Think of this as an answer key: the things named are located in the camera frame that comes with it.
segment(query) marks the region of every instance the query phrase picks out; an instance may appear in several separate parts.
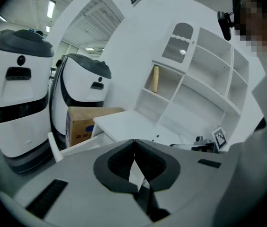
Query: shelf compartment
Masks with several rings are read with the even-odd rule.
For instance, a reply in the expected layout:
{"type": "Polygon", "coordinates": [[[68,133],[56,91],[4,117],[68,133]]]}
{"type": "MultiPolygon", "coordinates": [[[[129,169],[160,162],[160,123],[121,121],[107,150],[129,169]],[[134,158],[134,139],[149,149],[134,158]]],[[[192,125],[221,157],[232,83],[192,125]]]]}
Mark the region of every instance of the shelf compartment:
{"type": "Polygon", "coordinates": [[[203,95],[186,85],[181,85],[160,124],[194,142],[199,135],[209,138],[224,114],[221,108],[203,95]]]}
{"type": "Polygon", "coordinates": [[[234,56],[233,68],[248,83],[248,77],[249,77],[248,61],[236,49],[233,49],[233,56],[234,56]]]}
{"type": "Polygon", "coordinates": [[[230,77],[230,66],[211,52],[197,46],[187,74],[224,96],[230,77]]]}
{"type": "Polygon", "coordinates": [[[146,90],[141,90],[134,110],[153,123],[157,123],[168,102],[146,90]]]}
{"type": "MultiPolygon", "coordinates": [[[[157,94],[158,96],[161,96],[165,98],[167,101],[171,99],[174,92],[176,91],[176,88],[178,84],[180,83],[180,80],[183,76],[183,74],[176,72],[173,69],[154,64],[155,66],[159,66],[159,82],[158,82],[158,92],[153,93],[157,94]]],[[[146,80],[144,88],[151,91],[151,83],[153,78],[153,68],[146,80]]]]}
{"type": "Polygon", "coordinates": [[[182,63],[189,47],[189,42],[171,37],[165,47],[162,57],[182,63]]]}
{"type": "Polygon", "coordinates": [[[145,92],[150,93],[150,94],[152,94],[152,95],[154,95],[154,96],[157,96],[158,98],[160,98],[160,99],[164,100],[165,102],[169,103],[169,100],[167,100],[166,98],[162,97],[162,96],[159,95],[159,94],[156,94],[156,93],[154,93],[154,92],[151,92],[150,90],[148,90],[148,89],[146,89],[146,88],[142,88],[142,90],[144,90],[145,92]]]}
{"type": "Polygon", "coordinates": [[[226,113],[225,116],[223,117],[223,120],[221,122],[221,127],[226,132],[225,136],[227,140],[229,140],[230,137],[232,136],[233,132],[235,131],[238,125],[239,120],[240,120],[239,115],[234,115],[231,113],[226,113]]]}
{"type": "Polygon", "coordinates": [[[209,32],[206,29],[200,28],[197,45],[212,52],[220,59],[231,65],[232,49],[231,44],[226,42],[221,37],[209,32]]]}
{"type": "Polygon", "coordinates": [[[232,79],[227,98],[242,111],[247,93],[247,84],[235,71],[232,72],[232,79]]]}
{"type": "Polygon", "coordinates": [[[213,104],[221,108],[223,111],[240,115],[240,112],[230,104],[225,97],[222,97],[218,92],[213,90],[211,87],[208,87],[203,82],[199,81],[197,78],[194,78],[190,75],[185,75],[183,79],[183,85],[191,88],[192,90],[196,91],[200,95],[207,98],[213,104]]]}

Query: cardboard box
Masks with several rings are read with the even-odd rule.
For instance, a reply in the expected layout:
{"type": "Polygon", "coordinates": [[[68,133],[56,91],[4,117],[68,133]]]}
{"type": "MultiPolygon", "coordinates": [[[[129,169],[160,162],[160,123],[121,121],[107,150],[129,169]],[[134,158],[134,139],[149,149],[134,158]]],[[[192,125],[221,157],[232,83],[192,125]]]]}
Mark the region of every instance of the cardboard box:
{"type": "Polygon", "coordinates": [[[93,118],[123,112],[123,108],[69,107],[66,118],[66,145],[74,146],[91,138],[93,118]]]}

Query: cylindrical object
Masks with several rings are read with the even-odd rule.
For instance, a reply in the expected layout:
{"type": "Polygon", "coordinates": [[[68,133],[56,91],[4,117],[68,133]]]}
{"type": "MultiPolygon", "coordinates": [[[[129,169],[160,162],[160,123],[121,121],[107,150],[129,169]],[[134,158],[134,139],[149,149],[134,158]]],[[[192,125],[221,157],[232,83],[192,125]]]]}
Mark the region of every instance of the cylindrical object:
{"type": "Polygon", "coordinates": [[[158,86],[159,86],[159,66],[153,67],[153,77],[152,77],[152,84],[151,90],[154,93],[158,93],[158,86]]]}

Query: white robot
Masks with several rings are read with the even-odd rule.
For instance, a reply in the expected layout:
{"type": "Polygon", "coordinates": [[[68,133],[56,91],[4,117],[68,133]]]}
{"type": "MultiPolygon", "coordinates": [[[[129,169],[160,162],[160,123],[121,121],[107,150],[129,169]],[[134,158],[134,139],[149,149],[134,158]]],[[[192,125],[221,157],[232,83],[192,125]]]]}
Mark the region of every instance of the white robot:
{"type": "Polygon", "coordinates": [[[64,55],[57,62],[50,96],[52,130],[59,148],[65,145],[66,116],[70,106],[102,107],[111,71],[105,62],[80,54],[64,55]]]}
{"type": "Polygon", "coordinates": [[[0,149],[14,172],[51,154],[48,71],[52,45],[28,30],[0,33],[0,149]]]}

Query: black cutout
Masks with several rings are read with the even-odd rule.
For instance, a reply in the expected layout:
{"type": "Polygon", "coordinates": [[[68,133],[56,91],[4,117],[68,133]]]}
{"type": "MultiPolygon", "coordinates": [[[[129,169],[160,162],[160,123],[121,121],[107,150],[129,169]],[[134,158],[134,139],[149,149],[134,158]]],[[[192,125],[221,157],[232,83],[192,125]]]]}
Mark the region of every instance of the black cutout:
{"type": "Polygon", "coordinates": [[[12,106],[0,107],[0,123],[23,118],[36,114],[46,108],[48,104],[48,92],[40,100],[12,106]]]}
{"type": "Polygon", "coordinates": [[[219,168],[221,165],[220,162],[210,161],[210,160],[206,160],[206,159],[201,159],[198,161],[198,163],[206,165],[206,166],[215,167],[215,168],[219,168]]]}
{"type": "Polygon", "coordinates": [[[138,188],[128,181],[134,161],[134,140],[99,156],[93,166],[95,177],[113,192],[137,194],[138,188]]]}
{"type": "Polygon", "coordinates": [[[24,55],[20,55],[17,59],[17,64],[19,66],[22,66],[25,63],[25,56],[24,55]]]}
{"type": "Polygon", "coordinates": [[[32,202],[26,207],[38,218],[43,219],[54,202],[58,199],[68,183],[61,180],[53,180],[32,202]]]}
{"type": "Polygon", "coordinates": [[[103,90],[104,89],[104,84],[103,83],[99,83],[99,82],[93,82],[90,88],[103,90]]]}
{"type": "Polygon", "coordinates": [[[169,189],[180,174],[180,163],[141,140],[135,140],[135,161],[154,191],[169,189]]]}
{"type": "Polygon", "coordinates": [[[30,68],[25,67],[9,67],[5,78],[7,81],[23,81],[31,79],[30,68]]]}

